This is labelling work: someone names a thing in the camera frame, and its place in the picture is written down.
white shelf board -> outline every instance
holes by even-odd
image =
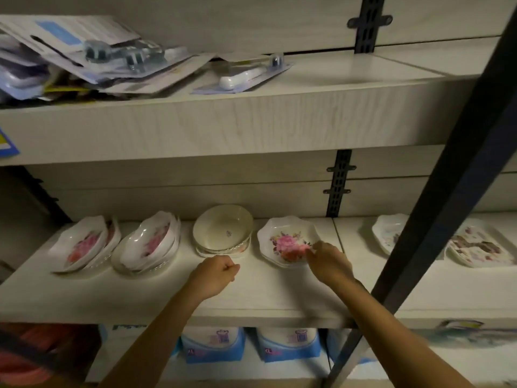
[[[517,213],[476,214],[517,243]],[[336,218],[343,249],[354,275],[371,291],[387,260],[372,225],[375,217]],[[435,327],[445,319],[479,319],[486,328],[517,327],[517,266],[469,268],[435,261],[396,313],[411,328]]]
[[[192,95],[208,69],[166,98],[2,110],[21,154],[0,165],[440,144],[473,86],[353,51],[286,60],[239,94]]]
[[[339,246],[330,218],[310,219],[320,237]],[[255,221],[261,228],[264,220]],[[123,223],[128,234],[137,223]],[[159,275],[128,278],[111,267],[97,275],[58,276],[46,270],[54,235],[0,286],[0,321],[34,323],[149,324],[202,261],[184,222],[176,259]],[[204,301],[190,325],[340,327],[346,308],[308,267],[284,270],[264,260],[253,235],[234,282]]]
[[[86,382],[99,382],[115,366],[131,346],[131,340],[113,340],[109,350],[103,345],[88,372]],[[169,360],[161,380],[283,380],[322,379],[330,372],[329,360],[322,348],[318,358],[265,363],[260,358],[256,343],[247,335],[244,354],[240,361],[187,364],[183,352]]]
[[[517,379],[515,356],[517,343],[479,349],[431,349],[472,383],[501,382]],[[386,380],[388,376],[380,362],[357,365],[350,380]]]
[[[499,37],[377,46],[375,56],[454,76],[479,76]]]

